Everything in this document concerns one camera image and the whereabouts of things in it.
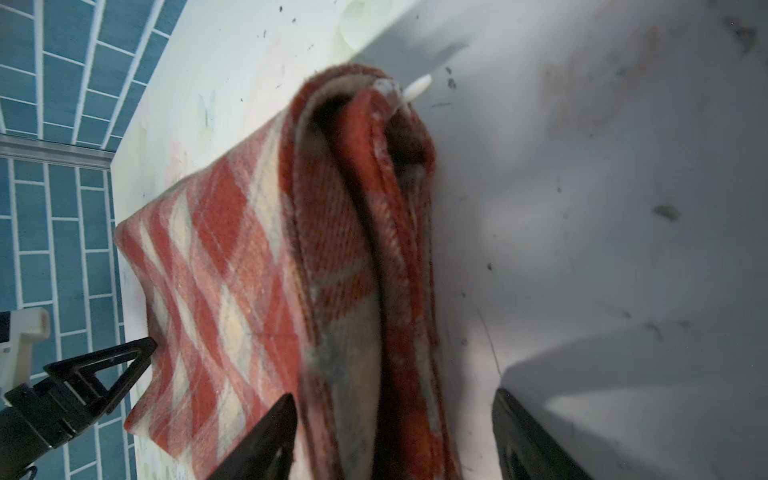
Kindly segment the red plaid skirt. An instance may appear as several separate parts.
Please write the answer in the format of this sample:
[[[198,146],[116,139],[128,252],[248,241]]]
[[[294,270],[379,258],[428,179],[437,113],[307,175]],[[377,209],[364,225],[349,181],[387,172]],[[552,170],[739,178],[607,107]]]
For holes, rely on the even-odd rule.
[[[121,222],[152,378],[125,427],[205,479],[286,394],[294,479],[457,479],[439,371],[433,141],[346,64]]]

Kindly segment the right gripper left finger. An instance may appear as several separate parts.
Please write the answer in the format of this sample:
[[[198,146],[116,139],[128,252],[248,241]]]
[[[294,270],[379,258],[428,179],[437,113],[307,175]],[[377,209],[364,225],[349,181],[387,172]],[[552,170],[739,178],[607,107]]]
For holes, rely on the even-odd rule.
[[[210,480],[287,480],[294,460],[298,416],[294,396],[282,395]]]

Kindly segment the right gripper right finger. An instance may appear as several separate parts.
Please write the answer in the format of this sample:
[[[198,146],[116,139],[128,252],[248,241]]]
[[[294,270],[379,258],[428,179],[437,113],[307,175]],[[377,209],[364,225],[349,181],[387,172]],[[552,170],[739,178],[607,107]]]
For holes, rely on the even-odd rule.
[[[591,479],[506,389],[496,390],[491,417],[504,480]]]

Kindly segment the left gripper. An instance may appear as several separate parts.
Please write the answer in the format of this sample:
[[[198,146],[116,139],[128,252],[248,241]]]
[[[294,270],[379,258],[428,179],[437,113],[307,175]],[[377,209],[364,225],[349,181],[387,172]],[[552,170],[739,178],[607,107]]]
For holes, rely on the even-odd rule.
[[[23,384],[1,411],[1,477],[20,479],[47,452],[79,436],[90,414],[111,413],[151,364],[157,343],[140,338],[44,366],[52,381]]]

